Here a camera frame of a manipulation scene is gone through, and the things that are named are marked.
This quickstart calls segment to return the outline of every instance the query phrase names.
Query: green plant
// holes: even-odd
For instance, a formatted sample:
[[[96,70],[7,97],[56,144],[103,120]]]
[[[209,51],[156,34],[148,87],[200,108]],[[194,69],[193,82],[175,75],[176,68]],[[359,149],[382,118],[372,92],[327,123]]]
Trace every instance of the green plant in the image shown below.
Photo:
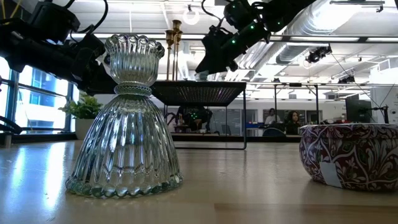
[[[75,103],[73,100],[70,100],[64,107],[58,108],[58,110],[62,110],[66,114],[70,114],[78,119],[95,119],[101,107],[102,104],[98,103],[96,98],[83,94],[79,102]]]

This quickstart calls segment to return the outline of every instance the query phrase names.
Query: woman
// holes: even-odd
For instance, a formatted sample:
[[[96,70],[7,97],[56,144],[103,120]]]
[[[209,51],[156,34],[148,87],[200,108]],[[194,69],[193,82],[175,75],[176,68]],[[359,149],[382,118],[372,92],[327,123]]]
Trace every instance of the woman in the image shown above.
[[[276,118],[277,118],[276,122],[279,122],[280,118],[278,115],[276,116]],[[269,109],[269,115],[266,118],[265,124],[272,124],[272,123],[275,123],[275,109],[274,108]]]
[[[296,111],[289,112],[287,115],[286,134],[298,135],[299,127],[301,127],[299,114]]]

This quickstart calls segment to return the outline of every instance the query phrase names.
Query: table surface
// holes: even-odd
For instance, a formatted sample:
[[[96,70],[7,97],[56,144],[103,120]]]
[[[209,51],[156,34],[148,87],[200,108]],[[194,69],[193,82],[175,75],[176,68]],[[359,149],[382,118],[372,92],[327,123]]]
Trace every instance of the table surface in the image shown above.
[[[222,143],[187,143],[192,144]],[[354,192],[312,182],[297,143],[249,143],[245,151],[178,150],[185,176],[179,189],[123,199],[65,192],[80,146],[81,141],[71,141],[0,149],[0,223],[351,224],[398,219],[398,193]]]

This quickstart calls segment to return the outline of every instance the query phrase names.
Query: ribbed glass vase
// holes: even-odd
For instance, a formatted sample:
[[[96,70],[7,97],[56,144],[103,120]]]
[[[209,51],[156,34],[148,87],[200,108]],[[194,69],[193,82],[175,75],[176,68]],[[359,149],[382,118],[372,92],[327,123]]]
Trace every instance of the ribbed glass vase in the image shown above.
[[[156,194],[182,183],[163,116],[148,98],[163,46],[145,36],[113,35],[105,43],[118,94],[96,117],[80,149],[68,191],[95,197]]]

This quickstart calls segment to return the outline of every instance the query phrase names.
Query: red floral pattern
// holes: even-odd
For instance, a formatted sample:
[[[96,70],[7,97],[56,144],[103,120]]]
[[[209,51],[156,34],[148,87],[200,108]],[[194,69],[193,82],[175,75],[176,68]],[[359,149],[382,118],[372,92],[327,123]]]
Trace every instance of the red floral pattern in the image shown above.
[[[398,126],[316,125],[300,133],[300,158],[315,181],[326,184],[320,163],[327,162],[344,189],[398,190]]]

